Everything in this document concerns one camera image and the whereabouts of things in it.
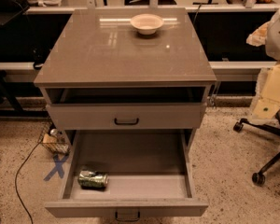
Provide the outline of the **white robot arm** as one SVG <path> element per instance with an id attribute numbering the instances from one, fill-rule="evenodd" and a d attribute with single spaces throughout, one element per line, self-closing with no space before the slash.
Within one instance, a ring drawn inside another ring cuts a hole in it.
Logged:
<path id="1" fill-rule="evenodd" d="M 270 21 L 248 36 L 246 43 L 255 47 L 264 45 L 266 54 L 276 60 L 273 67 L 260 71 L 256 96 L 250 106 L 248 119 L 261 123 L 263 119 L 272 119 L 280 110 L 280 8 Z"/>

